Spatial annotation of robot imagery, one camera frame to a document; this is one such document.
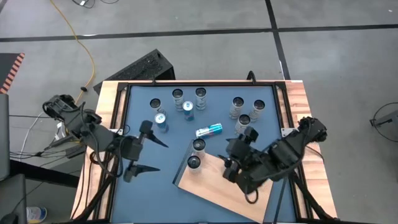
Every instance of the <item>gray floor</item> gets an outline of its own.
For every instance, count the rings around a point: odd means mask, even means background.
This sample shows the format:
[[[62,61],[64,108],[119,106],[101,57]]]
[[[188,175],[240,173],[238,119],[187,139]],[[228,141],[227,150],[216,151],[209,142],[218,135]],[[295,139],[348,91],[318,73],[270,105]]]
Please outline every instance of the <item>gray floor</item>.
[[[96,1],[84,9],[56,0],[77,34],[118,34],[169,30],[270,27],[262,0],[120,0]],[[272,0],[278,27],[393,24],[395,0]],[[70,35],[66,23],[48,0],[8,0],[0,13],[1,37]],[[328,128],[322,144],[326,171],[338,216],[357,222],[396,223],[398,214],[397,144],[380,137],[369,125],[376,110],[397,101],[398,29],[281,33],[292,79],[303,80],[312,113]],[[178,79],[239,79],[253,70],[260,79],[283,79],[271,33],[142,37],[84,40],[96,63],[98,83],[153,49],[174,65]],[[85,51],[74,41],[0,43],[0,52],[26,57],[12,84],[10,113],[38,115],[54,94],[77,96],[90,77]],[[83,98],[94,108],[93,91]],[[398,106],[381,112],[385,114]],[[11,119],[11,150],[20,151],[34,119]],[[43,149],[56,123],[41,119],[33,128],[26,152]],[[390,127],[381,131],[392,138]],[[26,162],[41,165],[45,159]],[[70,172],[79,158],[47,167]],[[28,182],[28,190],[36,183]],[[59,195],[63,200],[48,197]],[[67,220],[75,189],[43,185],[28,205],[50,208],[49,222]]]

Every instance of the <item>cable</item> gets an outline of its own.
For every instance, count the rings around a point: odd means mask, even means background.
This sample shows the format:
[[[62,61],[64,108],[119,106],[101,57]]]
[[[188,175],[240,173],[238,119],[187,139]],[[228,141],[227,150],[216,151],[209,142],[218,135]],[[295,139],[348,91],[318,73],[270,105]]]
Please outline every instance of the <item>cable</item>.
[[[79,201],[77,202],[77,206],[75,208],[75,211],[72,213],[72,218],[75,216],[77,209],[79,208],[80,201],[81,201],[81,196],[83,195],[83,188],[85,186],[85,166],[86,166],[86,154],[83,159],[83,179],[81,180],[81,189],[80,189],[80,196],[79,196]]]
[[[79,172],[79,171],[81,171],[81,170],[75,170],[75,171],[69,172],[68,174],[72,174],[72,173],[74,173],[74,172]],[[11,213],[15,212],[15,209],[17,209],[18,205],[19,205],[30,193],[32,193],[34,190],[38,189],[42,184],[44,184],[44,182],[41,182],[38,186],[36,186],[35,188],[33,188],[32,190],[30,190],[29,192],[27,192],[27,193],[25,194],[25,196],[23,196],[23,198],[20,199],[19,202],[15,205],[15,207],[12,209],[12,212],[11,212]]]
[[[10,117],[17,117],[17,118],[51,118],[51,117],[43,117],[43,116],[29,116],[29,115],[8,115]]]
[[[121,148],[122,148],[122,145],[123,145],[123,141],[125,140],[125,139],[127,139],[129,136],[126,136],[126,137],[124,137],[124,138],[122,138],[122,140],[120,140],[120,143],[119,143],[119,166],[120,166],[120,168],[121,168],[121,171],[120,171],[120,174],[116,174],[116,175],[114,175],[112,172],[110,172],[106,167],[105,167],[105,165],[104,165],[104,161],[101,161],[101,158],[100,158],[100,152],[99,152],[99,148],[100,148],[100,145],[98,144],[98,140],[97,140],[97,138],[96,138],[96,136],[93,134],[93,132],[91,131],[91,129],[87,126],[87,124],[85,123],[85,121],[84,121],[84,119],[83,119],[83,113],[84,113],[84,106],[85,106],[85,104],[86,104],[86,102],[83,102],[81,105],[80,105],[80,121],[81,121],[81,123],[82,123],[82,125],[83,125],[83,127],[87,130],[87,132],[91,135],[91,137],[93,138],[93,140],[94,140],[94,143],[95,143],[95,147],[93,147],[93,150],[94,150],[94,152],[95,152],[95,156],[96,156],[96,159],[97,159],[97,163],[98,163],[98,165],[101,167],[101,169],[107,174],[107,175],[110,175],[110,176],[112,176],[112,177],[121,177],[122,175],[123,175],[123,162],[121,161],[122,159],[121,159]]]
[[[321,157],[322,161],[324,162],[325,159],[323,158],[323,155],[320,154],[318,151],[316,151],[315,149],[311,148],[310,146],[305,146],[307,147],[309,150],[311,150],[313,153],[317,154],[319,157]]]
[[[24,143],[22,144],[22,149],[21,149],[21,153],[23,153],[24,152],[24,148],[25,148],[25,144],[26,144],[26,140],[27,140],[27,137],[28,137],[28,135],[29,135],[29,132],[30,132],[30,130],[33,128],[33,126],[35,126],[35,124],[37,123],[37,121],[39,120],[39,117],[40,117],[40,115],[42,115],[44,113],[44,111],[42,111],[41,113],[39,113],[39,115],[37,115],[37,117],[36,117],[36,119],[35,119],[35,121],[33,122],[33,124],[30,126],[30,128],[27,130],[27,132],[26,132],[26,136],[25,136],[25,139],[24,139]]]
[[[114,1],[114,2],[106,2],[106,1],[104,1],[104,0],[100,0],[101,2],[103,2],[103,3],[105,3],[105,4],[115,4],[115,3],[117,3],[119,0],[116,0],[116,1]]]
[[[77,37],[75,31],[73,30],[73,27],[70,25],[69,21],[68,21],[67,18],[63,15],[63,13],[61,12],[61,10],[55,5],[54,1],[53,1],[53,0],[50,0],[50,2],[51,2],[51,4],[54,6],[54,8],[60,13],[60,15],[61,15],[61,16],[63,17],[63,19],[65,20],[65,22],[67,22],[67,24],[68,24],[70,30],[72,31],[73,36],[74,36],[75,39],[76,39],[76,41],[86,50],[88,56],[90,56],[91,67],[92,67],[92,73],[91,73],[90,79],[87,81],[86,85],[84,85],[84,88],[87,88],[87,86],[91,83],[91,81],[92,81],[92,80],[94,79],[94,77],[95,77],[95,64],[94,64],[93,56],[91,56],[90,51],[88,51],[88,49],[86,48],[86,46],[84,46],[84,45],[79,41],[79,39],[78,39],[78,37]],[[83,92],[84,92],[83,90],[80,91],[79,96],[78,96],[78,97],[76,98],[76,100],[75,100],[75,103],[76,103],[76,104],[79,102],[79,100],[80,100],[80,98],[81,98]]]
[[[284,196],[286,182],[287,182],[287,178],[285,177],[285,178],[284,178],[284,181],[283,181],[283,183],[282,183],[282,189],[280,190],[279,199],[278,199],[278,204],[277,204],[277,206],[276,206],[276,211],[275,211],[275,216],[274,216],[274,224],[276,224],[277,221],[278,221],[280,205],[282,204],[282,198],[283,198],[283,196]]]
[[[87,194],[86,194],[86,203],[85,203],[85,208],[87,207],[87,201],[88,201],[88,191],[90,190],[90,179],[91,179],[91,167],[93,166],[93,163],[90,162],[90,166],[88,168],[88,183],[87,183]]]
[[[388,106],[388,105],[393,105],[393,104],[398,104],[398,102],[387,103],[387,104],[381,106],[381,107],[375,112],[375,114],[374,114],[374,116],[373,116],[373,121],[376,120],[376,116],[377,116],[377,114],[380,112],[381,109],[385,108],[385,107]],[[392,142],[398,142],[398,140],[393,140],[393,139],[391,139],[391,138],[389,138],[389,137],[387,137],[387,136],[381,134],[380,130],[376,127],[375,124],[373,124],[373,127],[376,129],[376,131],[377,131],[383,138],[385,138],[385,139],[387,139],[387,140],[390,140],[390,141],[392,141]]]

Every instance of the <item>wire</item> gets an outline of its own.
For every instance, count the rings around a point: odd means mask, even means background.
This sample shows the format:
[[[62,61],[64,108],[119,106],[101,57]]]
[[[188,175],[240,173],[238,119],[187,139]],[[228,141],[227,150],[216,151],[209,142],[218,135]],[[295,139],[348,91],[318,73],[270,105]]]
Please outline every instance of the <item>wire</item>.
[[[25,144],[26,144],[27,137],[28,137],[28,135],[29,135],[30,130],[32,130],[33,126],[35,126],[35,124],[36,124],[37,121],[39,120],[40,115],[42,115],[43,113],[44,113],[44,111],[42,111],[41,113],[39,113],[39,115],[37,115],[35,121],[34,121],[33,124],[30,126],[30,128],[27,130],[26,136],[25,136],[25,139],[24,139],[24,143],[22,144],[21,153],[24,152]]]
[[[86,203],[85,203],[85,208],[87,207],[87,201],[88,201],[88,191],[90,190],[90,179],[91,179],[91,168],[93,167],[93,163],[90,161],[90,166],[88,168],[88,183],[87,183],[87,194],[86,194]]]
[[[94,77],[95,77],[95,63],[94,63],[94,59],[93,56],[91,56],[90,51],[88,51],[88,49],[86,48],[86,46],[84,46],[78,39],[75,31],[73,30],[73,27],[70,25],[68,19],[63,15],[63,13],[61,12],[61,10],[55,5],[53,0],[50,0],[51,4],[54,6],[54,8],[60,13],[60,15],[63,17],[63,19],[65,20],[65,22],[67,22],[70,30],[72,31],[73,36],[75,37],[75,40],[86,50],[88,56],[90,56],[90,60],[91,60],[91,68],[92,68],[92,73],[91,73],[91,77],[90,79],[87,81],[86,85],[84,86],[85,88],[87,88],[87,86],[91,83],[91,81],[93,81]],[[80,91],[79,96],[76,98],[75,103],[77,104],[81,98],[83,94],[83,90]]]
[[[284,196],[286,182],[287,182],[287,178],[285,177],[285,178],[284,178],[284,181],[283,181],[283,183],[282,183],[282,189],[280,190],[279,199],[278,199],[278,204],[277,204],[277,206],[276,206],[276,211],[275,211],[275,216],[274,216],[274,224],[276,224],[277,221],[278,221],[280,205],[282,204],[282,198],[283,198],[283,196]]]
[[[307,147],[309,150],[311,150],[313,153],[317,154],[319,157],[321,157],[322,161],[324,162],[325,159],[323,158],[323,155],[320,154],[318,151],[316,151],[315,149],[311,148],[310,146],[305,146]]]
[[[75,171],[69,172],[68,174],[72,174],[72,173],[74,173],[74,172],[79,172],[79,171],[81,171],[81,170],[75,170]],[[22,199],[20,199],[19,202],[15,205],[15,207],[12,209],[12,212],[11,212],[11,213],[15,212],[15,209],[17,209],[18,205],[19,205],[30,193],[32,193],[34,190],[38,189],[42,184],[44,184],[44,182],[41,182],[38,186],[36,186],[35,188],[33,188],[32,190],[30,190],[29,192],[27,192],[27,193],[22,197]]]
[[[116,0],[116,1],[114,1],[114,2],[106,2],[106,1],[104,1],[104,0],[100,0],[101,2],[103,2],[103,3],[105,3],[105,4],[115,4],[115,3],[117,3],[119,0]]]
[[[51,117],[43,117],[43,116],[29,116],[29,115],[8,115],[10,117],[17,117],[17,118],[51,118]]]
[[[76,211],[79,208],[80,201],[81,201],[81,196],[83,195],[83,188],[85,186],[85,166],[86,166],[86,154],[85,154],[84,159],[83,159],[83,179],[81,180],[81,189],[80,189],[79,201],[77,202],[77,206],[75,208],[75,211],[72,213],[72,218],[75,216]]]
[[[377,116],[377,114],[380,112],[381,109],[385,108],[385,107],[388,106],[388,105],[393,105],[393,104],[398,104],[398,102],[391,102],[391,103],[387,103],[387,104],[381,106],[381,107],[375,112],[375,114],[374,114],[374,116],[373,116],[373,121],[376,120],[376,116]],[[376,127],[376,124],[373,124],[373,127],[374,127],[374,129],[376,129],[376,131],[377,131],[383,138],[385,138],[385,139],[387,139],[387,140],[390,140],[390,141],[392,141],[392,142],[398,142],[398,140],[393,140],[393,139],[391,139],[391,138],[389,138],[389,137],[387,137],[387,136],[381,134],[380,130]]]

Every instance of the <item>blue object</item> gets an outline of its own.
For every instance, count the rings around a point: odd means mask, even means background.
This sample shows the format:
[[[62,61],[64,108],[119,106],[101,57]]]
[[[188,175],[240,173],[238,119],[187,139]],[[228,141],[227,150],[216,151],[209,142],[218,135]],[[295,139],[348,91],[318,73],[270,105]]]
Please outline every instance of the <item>blue object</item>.
[[[210,136],[214,136],[216,134],[221,134],[223,132],[223,126],[221,124],[213,124],[209,127],[201,128],[196,131],[197,138],[206,139]]]
[[[280,138],[280,126],[273,89],[271,86],[207,86],[209,96],[206,109],[195,111],[195,119],[187,121],[184,115],[175,110],[171,92],[179,88],[184,92],[184,100],[195,100],[197,86],[134,86],[131,88],[130,102],[126,114],[126,124],[131,127],[129,134],[139,133],[143,120],[153,120],[153,111],[148,102],[159,98],[162,107],[171,111],[167,115],[170,125],[167,133],[154,128],[154,134],[169,148],[151,141],[144,142],[138,164],[159,168],[158,172],[138,175],[131,183],[118,179],[114,195],[111,216],[113,223],[195,223],[195,222],[250,222],[253,221],[229,211],[219,205],[186,192],[172,182],[178,167],[187,151],[187,147],[196,138],[195,131],[209,124],[221,123],[223,132],[206,140],[206,153],[226,156],[228,138],[236,138],[234,126],[236,120],[229,118],[229,109],[234,97],[240,96],[245,104],[243,114],[252,110],[254,101],[260,99],[267,105],[257,122],[251,124],[259,138],[251,146],[264,149],[275,139]],[[124,167],[129,161],[123,160]],[[273,222],[282,180],[274,182],[268,201],[265,222]],[[290,185],[286,184],[279,211],[279,222],[294,222],[294,208]]]

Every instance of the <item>black stand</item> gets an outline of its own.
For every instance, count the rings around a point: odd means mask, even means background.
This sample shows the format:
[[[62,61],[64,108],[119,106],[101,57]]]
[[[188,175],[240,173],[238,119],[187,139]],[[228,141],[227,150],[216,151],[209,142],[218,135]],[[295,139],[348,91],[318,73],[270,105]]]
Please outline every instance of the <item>black stand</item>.
[[[10,160],[10,176],[24,174],[27,179],[77,188],[79,177]]]

